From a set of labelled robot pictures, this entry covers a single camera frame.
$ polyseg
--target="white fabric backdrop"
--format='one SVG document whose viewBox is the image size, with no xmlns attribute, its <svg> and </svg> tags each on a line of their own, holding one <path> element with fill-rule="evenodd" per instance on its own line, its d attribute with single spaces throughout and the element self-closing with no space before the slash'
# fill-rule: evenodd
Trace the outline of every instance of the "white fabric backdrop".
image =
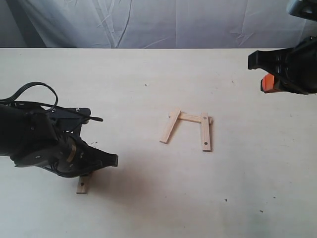
<svg viewBox="0 0 317 238">
<path fill-rule="evenodd" d="M 317 32 L 288 0 L 20 0 L 48 47 L 285 48 Z"/>
</svg>

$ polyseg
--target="wooden craft stick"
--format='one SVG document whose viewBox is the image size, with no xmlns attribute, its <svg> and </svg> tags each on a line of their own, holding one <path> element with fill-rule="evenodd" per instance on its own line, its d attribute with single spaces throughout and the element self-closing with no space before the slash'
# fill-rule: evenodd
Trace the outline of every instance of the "wooden craft stick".
<svg viewBox="0 0 317 238">
<path fill-rule="evenodd" d="M 175 110 L 174 114 L 171 116 L 171 118 L 168 121 L 168 124 L 166 126 L 166 129 L 165 129 L 165 132 L 164 132 L 163 136 L 159 140 L 160 142 L 162 142 L 164 144 L 167 144 L 169 136 L 170 136 L 170 134 L 171 134 L 171 132 L 172 132 L 174 126 L 175 126 L 175 123 L 177 121 L 177 118 L 178 118 L 180 112 L 181 112 L 180 108 Z"/>
<path fill-rule="evenodd" d="M 202 113 L 201 122 L 202 122 L 202 148 L 203 148 L 203 151 L 211 151 L 208 113 Z"/>
<path fill-rule="evenodd" d="M 174 112 L 169 113 L 169 118 L 171 118 L 174 115 Z M 186 113 L 180 113 L 178 116 L 179 120 L 186 120 L 190 122 L 196 122 L 196 123 L 202 123 L 202 117 L 201 116 L 193 116 Z M 212 118 L 209 118 L 209 124 L 212 123 Z"/>
<path fill-rule="evenodd" d="M 77 194 L 87 194 L 91 175 L 80 176 L 77 185 Z"/>
</svg>

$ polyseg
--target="wooden stick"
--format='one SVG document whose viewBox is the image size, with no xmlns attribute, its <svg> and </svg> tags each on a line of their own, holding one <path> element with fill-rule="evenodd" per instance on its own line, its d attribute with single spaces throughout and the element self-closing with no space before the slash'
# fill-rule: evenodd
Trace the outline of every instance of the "wooden stick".
<svg viewBox="0 0 317 238">
<path fill-rule="evenodd" d="M 77 185 L 77 194 L 87 194 L 91 175 L 80 176 Z"/>
<path fill-rule="evenodd" d="M 208 113 L 202 113 L 202 147 L 203 151 L 211 151 Z"/>
<path fill-rule="evenodd" d="M 174 112 L 169 113 L 169 118 L 171 118 L 174 115 Z M 193 115 L 189 115 L 186 113 L 181 113 L 178 116 L 179 120 L 186 120 L 186 121 L 190 121 L 190 122 L 196 122 L 196 123 L 202 123 L 202 117 L 201 116 L 193 116 Z M 209 124 L 212 123 L 212 118 L 209 118 Z"/>
<path fill-rule="evenodd" d="M 175 123 L 177 121 L 177 118 L 178 118 L 180 112 L 181 112 L 180 108 L 175 110 L 173 116 L 171 116 L 171 118 L 169 119 L 169 122 L 168 122 L 168 124 L 166 126 L 166 129 L 165 129 L 165 132 L 164 132 L 163 136 L 159 140 L 160 142 L 162 142 L 164 144 L 167 144 L 169 136 L 170 136 L 170 134 L 171 134 L 171 132 L 172 132 L 174 126 L 175 126 Z"/>
</svg>

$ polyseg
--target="white table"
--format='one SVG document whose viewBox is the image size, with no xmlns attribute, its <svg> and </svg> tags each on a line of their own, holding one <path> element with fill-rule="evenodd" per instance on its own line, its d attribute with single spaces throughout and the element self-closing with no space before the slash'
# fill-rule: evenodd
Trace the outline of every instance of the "white table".
<svg viewBox="0 0 317 238">
<path fill-rule="evenodd" d="M 64 107 L 89 107 L 82 138 L 119 155 L 77 178 L 0 160 L 0 236 L 311 238 L 317 233 L 317 96 L 260 92 L 254 50 L 1 49 L 0 98 L 30 81 Z M 21 99 L 53 102 L 35 87 Z M 174 108 L 214 118 L 213 152 L 196 123 L 159 143 Z"/>
</svg>

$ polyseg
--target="small wooden block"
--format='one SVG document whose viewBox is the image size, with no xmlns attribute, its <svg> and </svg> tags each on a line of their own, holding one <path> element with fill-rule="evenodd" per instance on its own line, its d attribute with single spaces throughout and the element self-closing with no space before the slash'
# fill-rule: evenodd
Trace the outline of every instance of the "small wooden block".
<svg viewBox="0 0 317 238">
<path fill-rule="evenodd" d="M 211 151 L 208 113 L 202 113 L 202 147 L 203 151 Z"/>
<path fill-rule="evenodd" d="M 77 185 L 77 194 L 87 194 L 91 175 L 80 176 Z"/>
<path fill-rule="evenodd" d="M 169 113 L 169 118 L 172 117 L 174 115 L 174 113 Z M 179 120 L 186 120 L 186 121 L 190 121 L 190 122 L 196 122 L 196 123 L 202 123 L 202 117 L 201 116 L 193 116 L 193 115 L 189 115 L 186 113 L 181 113 L 178 116 Z M 209 124 L 212 123 L 212 118 L 209 118 Z"/>
<path fill-rule="evenodd" d="M 167 144 L 169 136 L 170 136 L 170 134 L 171 134 L 171 132 L 172 132 L 174 126 L 175 126 L 175 123 L 177 121 L 177 118 L 178 118 L 180 112 L 181 112 L 180 108 L 175 110 L 173 116 L 171 116 L 171 118 L 170 118 L 170 120 L 169 120 L 169 122 L 168 122 L 168 124 L 166 126 L 166 129 L 165 129 L 165 132 L 164 132 L 163 136 L 159 140 L 160 142 L 162 142 L 164 144 Z"/>
</svg>

